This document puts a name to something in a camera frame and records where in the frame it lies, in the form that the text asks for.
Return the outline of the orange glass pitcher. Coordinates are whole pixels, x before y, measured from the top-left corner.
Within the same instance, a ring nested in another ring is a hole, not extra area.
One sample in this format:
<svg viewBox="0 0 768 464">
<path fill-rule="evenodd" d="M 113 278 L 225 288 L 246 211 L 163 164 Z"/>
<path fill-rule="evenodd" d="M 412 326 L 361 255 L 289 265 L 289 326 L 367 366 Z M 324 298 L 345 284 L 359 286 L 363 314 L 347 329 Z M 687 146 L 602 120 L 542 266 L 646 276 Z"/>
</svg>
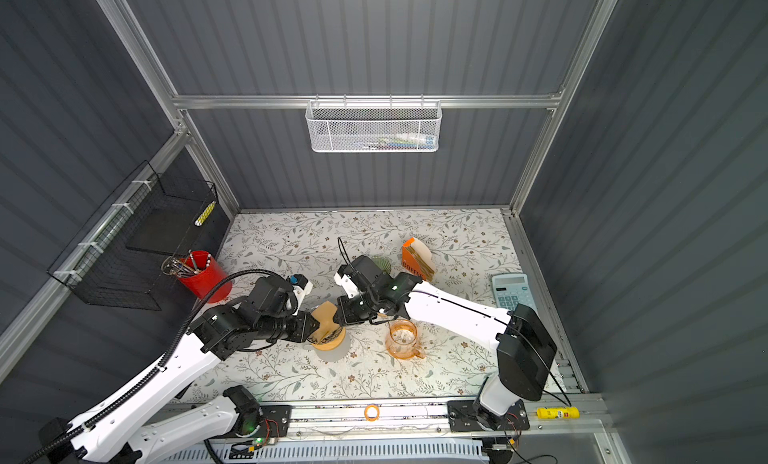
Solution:
<svg viewBox="0 0 768 464">
<path fill-rule="evenodd" d="M 418 328 L 409 320 L 399 319 L 388 324 L 385 347 L 395 359 L 424 359 Z"/>
</svg>

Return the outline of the grey glass dripper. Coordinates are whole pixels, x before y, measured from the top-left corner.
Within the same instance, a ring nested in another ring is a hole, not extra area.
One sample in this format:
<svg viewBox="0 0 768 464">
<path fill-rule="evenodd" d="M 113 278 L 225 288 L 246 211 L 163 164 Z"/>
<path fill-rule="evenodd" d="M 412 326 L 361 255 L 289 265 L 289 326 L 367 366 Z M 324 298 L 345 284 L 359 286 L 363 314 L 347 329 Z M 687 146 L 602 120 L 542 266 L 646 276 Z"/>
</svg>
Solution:
<svg viewBox="0 0 768 464">
<path fill-rule="evenodd" d="M 313 343 L 322 343 L 336 339 L 338 336 L 346 336 L 346 329 L 344 327 L 338 327 L 323 337 L 319 335 L 319 330 L 317 330 L 307 338 L 307 341 L 312 345 Z"/>
</svg>

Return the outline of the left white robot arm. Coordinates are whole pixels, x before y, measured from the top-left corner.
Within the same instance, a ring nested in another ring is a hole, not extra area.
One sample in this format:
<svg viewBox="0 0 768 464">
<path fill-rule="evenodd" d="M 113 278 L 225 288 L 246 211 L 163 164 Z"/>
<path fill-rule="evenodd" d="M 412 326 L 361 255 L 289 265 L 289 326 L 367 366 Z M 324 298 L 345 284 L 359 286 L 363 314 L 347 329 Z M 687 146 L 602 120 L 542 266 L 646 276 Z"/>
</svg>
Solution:
<svg viewBox="0 0 768 464">
<path fill-rule="evenodd" d="M 56 418 L 40 431 L 42 447 L 28 462 L 157 463 L 210 438 L 233 433 L 269 437 L 276 428 L 243 386 L 166 420 L 151 418 L 198 377 L 255 341 L 302 343 L 319 323 L 299 306 L 311 291 L 301 274 L 282 277 L 255 270 L 251 293 L 205 312 L 194 310 L 172 344 L 118 391 L 69 421 Z"/>
</svg>

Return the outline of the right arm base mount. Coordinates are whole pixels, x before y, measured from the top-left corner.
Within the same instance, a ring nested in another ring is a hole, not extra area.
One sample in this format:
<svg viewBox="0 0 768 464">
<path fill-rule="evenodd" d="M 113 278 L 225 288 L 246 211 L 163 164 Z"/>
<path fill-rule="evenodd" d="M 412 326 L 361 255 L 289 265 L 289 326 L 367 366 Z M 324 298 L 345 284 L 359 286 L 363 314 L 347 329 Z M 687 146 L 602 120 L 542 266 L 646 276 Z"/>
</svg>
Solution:
<svg viewBox="0 0 768 464">
<path fill-rule="evenodd" d="M 522 399 L 497 416 L 482 408 L 474 400 L 459 399 L 446 403 L 449 427 L 452 432 L 507 431 L 522 432 L 530 429 L 528 413 Z"/>
</svg>

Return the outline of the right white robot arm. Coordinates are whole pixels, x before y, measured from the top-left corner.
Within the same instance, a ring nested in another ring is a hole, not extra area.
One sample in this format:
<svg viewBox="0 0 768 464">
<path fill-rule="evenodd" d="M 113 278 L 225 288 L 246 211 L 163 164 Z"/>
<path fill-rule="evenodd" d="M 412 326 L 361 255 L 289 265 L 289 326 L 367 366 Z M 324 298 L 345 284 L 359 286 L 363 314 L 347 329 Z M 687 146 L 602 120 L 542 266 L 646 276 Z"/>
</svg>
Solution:
<svg viewBox="0 0 768 464">
<path fill-rule="evenodd" d="M 494 354 L 496 372 L 485 379 L 476 399 L 486 413 L 501 417 L 517 401 L 539 401 L 545 393 L 557 346 L 533 308 L 478 304 L 409 272 L 391 276 L 365 255 L 340 265 L 334 281 L 343 289 L 339 303 L 350 314 L 350 324 L 373 324 L 379 315 L 424 322 Z"/>
</svg>

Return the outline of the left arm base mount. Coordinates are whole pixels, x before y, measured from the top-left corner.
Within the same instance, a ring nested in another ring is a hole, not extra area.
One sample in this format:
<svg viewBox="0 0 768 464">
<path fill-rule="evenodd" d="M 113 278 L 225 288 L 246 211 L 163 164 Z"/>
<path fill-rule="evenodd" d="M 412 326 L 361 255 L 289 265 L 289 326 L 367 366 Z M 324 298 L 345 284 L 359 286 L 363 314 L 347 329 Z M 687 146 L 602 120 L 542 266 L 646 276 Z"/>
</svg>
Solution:
<svg viewBox="0 0 768 464">
<path fill-rule="evenodd" d="M 266 405 L 240 414 L 226 437 L 256 439 L 282 438 L 287 435 L 293 408 L 289 405 Z"/>
</svg>

